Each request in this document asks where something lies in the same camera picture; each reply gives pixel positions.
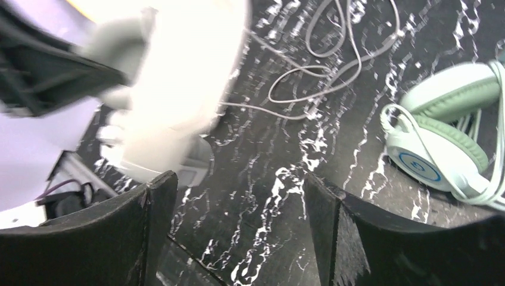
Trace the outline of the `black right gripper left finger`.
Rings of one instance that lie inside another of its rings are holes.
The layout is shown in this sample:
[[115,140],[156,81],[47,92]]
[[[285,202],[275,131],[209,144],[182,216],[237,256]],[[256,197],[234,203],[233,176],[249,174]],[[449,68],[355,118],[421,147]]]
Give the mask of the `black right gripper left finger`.
[[153,285],[176,204],[168,171],[41,226],[1,231],[2,285]]

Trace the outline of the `grey white headphones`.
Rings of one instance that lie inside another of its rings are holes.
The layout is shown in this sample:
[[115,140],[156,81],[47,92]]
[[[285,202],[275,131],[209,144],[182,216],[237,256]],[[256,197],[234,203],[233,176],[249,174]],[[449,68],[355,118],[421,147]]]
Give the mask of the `grey white headphones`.
[[209,130],[233,85],[250,24],[248,1],[87,1],[93,25],[77,53],[122,72],[101,92],[112,109],[96,137],[121,173],[146,183],[171,170],[179,186],[205,178]]

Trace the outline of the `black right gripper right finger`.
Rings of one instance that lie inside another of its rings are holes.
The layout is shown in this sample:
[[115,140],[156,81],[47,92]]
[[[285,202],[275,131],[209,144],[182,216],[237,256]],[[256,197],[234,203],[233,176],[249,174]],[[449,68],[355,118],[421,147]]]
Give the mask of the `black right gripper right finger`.
[[504,216],[455,228],[406,219],[308,173],[322,285],[503,285]]

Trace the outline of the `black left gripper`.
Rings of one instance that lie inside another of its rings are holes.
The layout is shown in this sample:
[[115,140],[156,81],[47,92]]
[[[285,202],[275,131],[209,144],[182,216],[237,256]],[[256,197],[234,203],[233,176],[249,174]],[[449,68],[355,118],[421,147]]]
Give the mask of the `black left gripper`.
[[122,72],[77,55],[70,43],[1,8],[1,112],[44,116],[124,83]]

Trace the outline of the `mint green headphones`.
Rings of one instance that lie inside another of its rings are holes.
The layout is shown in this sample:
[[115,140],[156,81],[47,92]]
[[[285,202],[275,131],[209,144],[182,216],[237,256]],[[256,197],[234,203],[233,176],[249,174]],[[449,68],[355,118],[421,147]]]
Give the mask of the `mint green headphones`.
[[[497,104],[490,165],[477,140],[482,110]],[[459,201],[504,210],[504,60],[462,63],[416,85],[380,115],[390,159],[412,178]]]

